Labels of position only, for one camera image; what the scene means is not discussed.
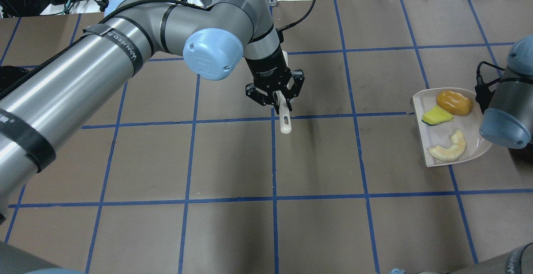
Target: light blue joint cap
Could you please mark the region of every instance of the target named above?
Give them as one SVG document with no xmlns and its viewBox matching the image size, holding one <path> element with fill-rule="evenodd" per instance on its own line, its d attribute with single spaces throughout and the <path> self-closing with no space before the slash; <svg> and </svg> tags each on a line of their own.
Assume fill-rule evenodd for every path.
<svg viewBox="0 0 533 274">
<path fill-rule="evenodd" d="M 183 59 L 194 73 L 208 80 L 222 80 L 242 58 L 238 37 L 224 29 L 208 28 L 193 33 L 185 42 Z"/>
<path fill-rule="evenodd" d="M 531 132 L 512 115 L 487 109 L 479 133 L 484 139 L 512 149 L 522 149 L 531 142 Z"/>
<path fill-rule="evenodd" d="M 108 14 L 114 12 L 118 6 L 126 0 L 109 0 L 109 5 L 105 8 L 103 16 L 106 17 Z"/>
<path fill-rule="evenodd" d="M 524 37 L 512 46 L 507 65 L 519 74 L 533 75 L 533 35 Z"/>
<path fill-rule="evenodd" d="M 389 272 L 389 274 L 405 274 L 405 270 L 394 268 Z"/>
<path fill-rule="evenodd" d="M 74 271 L 74 270 L 56 268 L 56 269 L 37 270 L 37 271 L 28 272 L 26 274 L 83 274 L 83 273 Z"/>
</svg>

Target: blue tape line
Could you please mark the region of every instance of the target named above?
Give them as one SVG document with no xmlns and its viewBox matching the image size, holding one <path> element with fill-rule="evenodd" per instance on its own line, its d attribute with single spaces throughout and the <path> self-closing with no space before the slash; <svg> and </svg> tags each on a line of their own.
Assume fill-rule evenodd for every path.
<svg viewBox="0 0 533 274">
<path fill-rule="evenodd" d="M 461 47 L 485 47 L 486 44 L 458 44 L 458 45 L 427 45 L 418 46 L 419 49 L 433 49 L 433 48 L 461 48 Z"/>
<path fill-rule="evenodd" d="M 405 116 L 406 112 L 385 112 L 385 113 L 356 113 L 358 117 L 376 117 L 376 116 Z"/>
<path fill-rule="evenodd" d="M 491 46 L 508 46 L 508 45 L 514 45 L 514 42 L 507 42 L 507 43 L 489 43 Z"/>
<path fill-rule="evenodd" d="M 328 199 L 354 199 L 366 198 L 366 194 L 337 194 L 337 195 L 296 195 L 278 196 L 278 200 L 328 200 Z"/>
<path fill-rule="evenodd" d="M 533 189 L 459 191 L 461 195 L 533 193 Z"/>
<path fill-rule="evenodd" d="M 204 124 L 204 123 L 251 122 L 251 121 L 270 121 L 270 117 L 197 120 L 196 123 Z"/>
<path fill-rule="evenodd" d="M 426 71 L 424 70 L 424 65 L 422 64 L 422 59 L 420 58 L 420 52 L 418 50 L 418 46 L 416 44 L 415 34 L 413 34 L 413 28 L 411 27 L 411 22 L 409 21 L 409 16 L 407 15 L 407 10 L 405 9 L 405 5 L 403 4 L 403 0 L 400 0 L 401 8 L 403 10 L 403 15 L 405 16 L 405 21 L 407 22 L 407 28 L 409 29 L 409 34 L 411 35 L 411 40 L 413 40 L 413 46 L 415 47 L 415 53 L 416 53 L 416 59 L 418 60 L 418 65 L 420 66 L 420 71 L 422 73 L 422 77 L 424 78 L 424 82 L 426 84 L 426 89 L 430 88 L 430 84 L 428 82 L 428 77 L 426 77 Z"/>
<path fill-rule="evenodd" d="M 452 196 L 456 192 L 442 191 L 442 192 L 413 192 L 413 193 L 380 193 L 368 194 L 370 198 L 393 198 L 393 197 L 428 197 L 428 196 Z"/>
<path fill-rule="evenodd" d="M 126 97 L 127 87 L 128 87 L 128 83 L 124 84 L 124 87 L 122 88 L 122 97 L 120 98 L 120 105 L 118 106 L 117 121 L 116 121 L 116 124 L 115 124 L 115 132 L 113 134 L 113 141 L 111 143 L 111 148 L 109 150 L 109 158 L 107 160 L 107 166 L 105 166 L 105 176 L 103 178 L 102 191 L 100 193 L 100 201 L 99 201 L 99 205 L 98 205 L 97 217 L 96 217 L 96 220 L 95 220 L 95 228 L 93 229 L 93 236 L 91 238 L 91 245 L 89 247 L 89 254 L 87 256 L 87 263 L 85 265 L 85 272 L 86 273 L 88 273 L 89 269 L 91 268 L 91 261 L 92 261 L 92 258 L 93 258 L 93 251 L 95 249 L 95 242 L 96 242 L 97 233 L 98 233 L 98 226 L 100 224 L 100 216 L 102 214 L 102 203 L 103 203 L 103 199 L 105 197 L 105 189 L 107 188 L 107 180 L 109 178 L 109 170 L 111 168 L 111 163 L 112 163 L 112 160 L 113 160 L 113 153 L 115 151 L 115 144 L 116 144 L 116 141 L 117 141 L 118 128 L 119 128 L 118 124 L 120 123 L 120 117 L 122 115 L 122 106 L 124 105 L 124 98 Z"/>
<path fill-rule="evenodd" d="M 407 47 L 384 47 L 384 48 L 360 48 L 360 49 L 352 49 L 352 50 L 345 50 L 346 52 L 364 52 L 364 51 L 387 51 L 387 50 L 412 50 L 415 49 L 413 46 L 407 46 Z"/>
<path fill-rule="evenodd" d="M 13 225 L 15 225 L 15 219 L 17 218 L 17 213 L 19 212 L 20 203 L 22 201 L 22 197 L 24 196 L 24 190 L 26 189 L 26 185 L 24 185 L 20 189 L 19 193 L 19 199 L 17 200 L 17 204 L 15 205 L 15 211 L 13 212 L 13 216 L 11 217 L 11 222 L 9 223 L 9 228 L 7 229 L 7 233 L 5 235 L 4 242 L 7 244 L 9 242 L 9 237 L 11 236 L 11 231 L 13 230 Z"/>
<path fill-rule="evenodd" d="M 453 189 L 455 190 L 457 203 L 459 204 L 459 210 L 461 212 L 461 218 L 463 219 L 466 238 L 468 239 L 468 245 L 470 246 L 470 252 L 472 253 L 472 259 L 474 260 L 474 263 L 478 263 L 478 255 L 476 254 L 474 241 L 472 240 L 472 235 L 470 234 L 470 227 L 468 226 L 468 220 L 466 219 L 466 213 L 463 207 L 463 200 L 461 200 L 461 194 L 459 193 L 459 187 L 457 186 L 457 181 L 455 180 L 455 174 L 453 173 L 453 167 L 451 166 L 451 164 L 448 165 L 448 170 L 450 171 L 451 182 L 453 183 Z"/>
<path fill-rule="evenodd" d="M 192 124 L 193 121 L 165 121 L 165 122 L 134 122 L 134 123 L 120 123 L 120 127 L 128 126 L 148 126 L 148 125 L 174 125 L 174 124 Z"/>
<path fill-rule="evenodd" d="M 74 43 L 74 37 L 76 37 L 76 33 L 78 32 L 78 26 L 80 25 L 81 19 L 82 19 L 82 14 L 78 14 L 78 20 L 76 21 L 76 26 L 74 27 L 74 32 L 72 33 L 70 44 Z"/>
<path fill-rule="evenodd" d="M 272 214 L 274 223 L 274 273 L 279 274 L 279 246 L 278 246 L 278 183 L 276 181 L 276 115 L 270 109 L 272 132 Z"/>
<path fill-rule="evenodd" d="M 322 119 L 322 118 L 348 118 L 354 115 L 350 113 L 336 114 L 336 115 L 308 115 L 308 116 L 295 116 L 292 119 Z"/>
<path fill-rule="evenodd" d="M 85 125 L 85 126 L 82 126 L 82 129 L 83 130 L 95 130 L 95 129 L 98 129 L 98 128 L 112 128 L 112 127 L 115 127 L 116 125 L 113 125 L 113 124 L 107 124 L 107 125 Z"/>
<path fill-rule="evenodd" d="M 375 194 L 328 194 L 328 195 L 295 195 L 277 196 L 276 200 L 328 200 L 328 199 L 353 199 L 353 198 L 392 198 L 392 197 L 428 197 L 428 196 L 455 196 L 460 195 L 480 195 L 480 194 L 523 194 L 533 193 L 533 189 L 501 189 L 501 190 L 471 190 L 471 191 L 440 191 L 440 192 L 407 192 L 407 193 L 375 193 Z M 189 199 L 189 204 L 217 203 L 217 202 L 256 202 L 270 201 L 268 197 L 235 197 L 235 198 L 205 198 Z M 75 206 L 130 206 L 130 205 L 155 205 L 155 204 L 183 204 L 184 199 L 173 200 L 145 200 L 126 202 L 55 202 L 55 203 L 23 203 L 19 208 L 36 207 L 75 207 Z M 9 204 L 8 208 L 17 208 L 17 204 Z"/>
<path fill-rule="evenodd" d="M 478 14 L 476 13 L 476 10 L 474 9 L 474 5 L 472 4 L 472 0 L 467 0 L 468 5 L 470 6 L 470 10 L 472 10 L 472 14 L 474 14 L 474 18 L 476 20 L 476 23 L 478 24 L 479 31 L 481 33 L 481 36 L 483 37 L 483 41 L 485 41 L 485 46 L 487 46 L 487 50 L 489 50 L 489 54 L 491 55 L 491 59 L 493 60 L 494 65 L 498 65 L 498 62 L 496 61 L 496 58 L 494 57 L 493 50 L 491 49 L 491 45 L 489 45 L 489 41 L 487 40 L 487 36 L 485 35 L 485 31 L 483 31 L 483 27 L 481 26 L 481 22 L 478 18 Z M 500 70 L 496 70 L 498 72 L 498 75 L 500 77 L 503 76 Z"/>
<path fill-rule="evenodd" d="M 191 145 L 189 149 L 189 166 L 187 169 L 187 187 L 185 188 L 185 203 L 183 206 L 183 222 L 181 224 L 181 242 L 179 244 L 178 274 L 183 272 L 183 256 L 185 252 L 185 233 L 187 232 L 187 216 L 189 213 L 189 198 L 192 177 L 192 156 L 194 153 L 194 137 L 196 136 L 196 118 L 198 116 L 198 97 L 200 94 L 200 75 L 196 75 L 196 95 L 194 96 L 194 114 L 192 116 Z"/>
<path fill-rule="evenodd" d="M 490 46 L 508 46 L 513 45 L 514 42 L 503 43 L 489 43 Z M 432 48 L 461 48 L 461 47 L 485 47 L 487 44 L 456 44 L 456 45 L 428 45 L 417 46 L 418 49 L 432 49 Z M 387 51 L 387 50 L 413 50 L 414 46 L 407 47 L 383 47 L 383 48 L 355 48 L 346 49 L 346 52 L 365 52 L 365 51 Z M 341 53 L 343 50 L 319 50 L 319 51 L 298 51 L 288 52 L 289 55 L 306 55 L 306 54 L 327 54 L 327 53 Z M 149 62 L 166 62 L 166 61 L 181 61 L 182 57 L 170 57 L 170 58 L 152 58 Z M 20 68 L 35 68 L 37 65 L 24 65 L 17 66 Z"/>
<path fill-rule="evenodd" d="M 13 41 L 13 38 L 15 37 L 15 33 L 17 32 L 17 29 L 19 28 L 20 20 L 22 18 L 19 18 L 17 20 L 17 23 L 15 24 L 15 28 L 13 29 L 13 33 L 11 33 L 11 37 L 9 38 L 9 41 L 7 43 L 7 46 L 5 47 L 4 54 L 2 54 L 2 58 L 0 58 L 0 65 L 4 63 L 4 58 L 7 55 L 7 51 L 9 50 L 9 46 L 11 46 L 11 42 Z"/>
<path fill-rule="evenodd" d="M 235 198 L 213 198 L 213 199 L 189 199 L 189 204 L 219 203 L 219 202 L 257 202 L 270 201 L 272 197 L 235 197 Z"/>
<path fill-rule="evenodd" d="M 341 34 L 341 43 L 342 43 L 342 50 L 343 50 L 343 56 L 344 56 L 344 68 L 346 71 L 346 80 L 348 82 L 348 93 L 350 94 L 350 105 L 352 107 L 352 114 L 354 115 L 354 129 L 356 133 L 357 150 L 359 153 L 359 166 L 361 168 L 361 178 L 362 178 L 362 183 L 363 183 L 363 189 L 365 190 L 368 228 L 369 228 L 369 233 L 370 233 L 370 238 L 371 238 L 372 255 L 374 256 L 374 266 L 375 266 L 376 272 L 379 273 L 379 261 L 378 261 L 378 256 L 377 256 L 376 238 L 374 235 L 374 223 L 372 220 L 370 198 L 368 197 L 368 186 L 367 186 L 367 181 L 366 181 L 365 165 L 363 164 L 363 159 L 362 159 L 361 139 L 359 137 L 359 126 L 357 123 L 354 95 L 352 94 L 352 82 L 350 79 L 350 70 L 348 68 L 348 56 L 346 55 L 346 44 L 344 41 L 344 32 L 342 30 L 341 14 L 339 13 L 339 6 L 337 5 L 337 0 L 333 0 L 333 4 L 335 5 L 335 13 L 337 14 L 337 23 L 339 25 L 339 32 Z"/>
<path fill-rule="evenodd" d="M 303 55 L 303 54 L 326 54 L 326 53 L 341 53 L 342 50 L 318 50 L 318 51 L 295 51 L 287 52 L 289 55 Z"/>
</svg>

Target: black band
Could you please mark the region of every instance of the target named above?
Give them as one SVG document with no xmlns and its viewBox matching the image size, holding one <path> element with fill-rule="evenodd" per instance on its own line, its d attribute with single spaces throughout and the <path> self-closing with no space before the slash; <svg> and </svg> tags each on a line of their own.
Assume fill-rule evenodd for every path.
<svg viewBox="0 0 533 274">
<path fill-rule="evenodd" d="M 529 78 L 521 78 L 521 77 L 506 78 L 506 79 L 502 79 L 502 80 L 500 80 L 500 84 L 502 84 L 502 83 L 504 83 L 504 82 L 523 82 L 523 83 L 525 83 L 525 84 L 533 85 L 533 80 L 532 80 L 532 79 L 529 79 Z"/>
<path fill-rule="evenodd" d="M 262 40 L 264 39 L 267 35 L 269 35 L 269 33 L 274 29 L 274 24 L 272 24 L 272 26 L 268 29 L 268 31 L 266 31 L 266 33 L 263 33 L 262 35 L 260 35 L 259 37 L 254 37 L 250 43 L 253 43 L 253 42 L 257 42 L 259 40 Z"/>
<path fill-rule="evenodd" d="M 131 24 L 135 25 L 135 27 L 137 27 L 141 33 L 143 33 L 143 35 L 146 37 L 146 39 L 148 40 L 148 44 L 150 44 L 150 52 L 152 52 L 152 55 L 154 55 L 154 43 L 152 42 L 152 39 L 150 38 L 150 36 L 148 35 L 148 33 L 146 32 L 145 29 L 143 29 L 141 27 L 141 25 L 139 25 L 139 23 L 137 23 L 135 20 L 132 20 L 131 18 L 128 18 L 126 16 L 122 16 L 122 15 L 118 15 L 118 16 L 114 16 L 114 18 L 121 18 L 121 19 L 124 19 L 128 22 L 130 22 Z"/>
<path fill-rule="evenodd" d="M 124 33 L 109 27 L 106 24 L 95 24 L 91 27 L 87 27 L 84 31 L 84 37 L 87 35 L 99 35 L 104 37 L 113 43 L 115 43 L 124 53 L 130 58 L 133 65 L 133 75 L 142 68 L 142 55 L 141 51 L 135 43 L 129 39 Z"/>
<path fill-rule="evenodd" d="M 167 8 L 165 15 L 163 15 L 163 19 L 161 21 L 161 46 L 163 46 L 163 49 L 165 50 L 165 52 L 168 52 L 168 53 L 170 52 L 168 51 L 168 47 L 166 46 L 166 39 L 165 39 L 166 22 L 168 20 L 168 16 L 170 15 L 170 12 L 172 12 L 172 10 L 175 7 L 177 7 L 177 5 L 173 5 Z"/>
<path fill-rule="evenodd" d="M 533 245 L 533 243 L 518 247 L 509 253 L 505 261 L 505 274 L 522 274 L 522 255 L 530 245 Z"/>
<path fill-rule="evenodd" d="M 54 147 L 42 134 L 3 109 L 0 109 L 0 134 L 25 150 L 26 156 L 37 166 L 38 173 L 55 160 Z"/>
</svg>

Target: tray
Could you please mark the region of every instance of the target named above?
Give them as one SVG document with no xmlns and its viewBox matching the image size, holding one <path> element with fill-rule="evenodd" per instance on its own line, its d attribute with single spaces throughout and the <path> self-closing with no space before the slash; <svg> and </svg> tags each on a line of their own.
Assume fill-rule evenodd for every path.
<svg viewBox="0 0 533 274">
<path fill-rule="evenodd" d="M 474 108 L 466 116 L 453 116 L 453 121 L 429 126 L 422 122 L 422 115 L 436 105 L 436 96 L 444 91 L 452 90 L 468 97 L 474 103 Z M 491 147 L 491 143 L 483 139 L 479 134 L 479 128 L 483 121 L 483 114 L 476 102 L 476 94 L 472 91 L 461 88 L 436 88 L 422 90 L 413 96 L 418 132 L 420 133 L 421 147 L 424 154 L 424 163 L 427 167 L 444 166 L 446 164 L 458 164 L 474 158 L 480 157 Z M 458 160 L 454 162 L 443 162 L 434 158 L 429 151 L 429 147 L 441 145 L 451 146 L 450 135 L 455 130 L 461 130 L 465 135 L 466 150 Z"/>
</svg>

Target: green sponge edge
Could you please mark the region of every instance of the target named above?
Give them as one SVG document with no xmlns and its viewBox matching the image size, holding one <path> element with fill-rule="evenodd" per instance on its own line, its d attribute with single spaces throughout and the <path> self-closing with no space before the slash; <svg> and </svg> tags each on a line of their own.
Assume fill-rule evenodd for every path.
<svg viewBox="0 0 533 274">
<path fill-rule="evenodd" d="M 428 126 L 437 126 L 438 124 L 441 124 L 441 123 L 452 122 L 453 119 L 448 120 L 448 121 L 444 121 L 444 122 L 440 122 L 440 123 L 437 123 L 437 124 L 429 124 L 428 122 L 425 122 L 424 120 L 421 120 L 421 121 L 424 122 L 425 124 L 427 124 Z"/>
</svg>

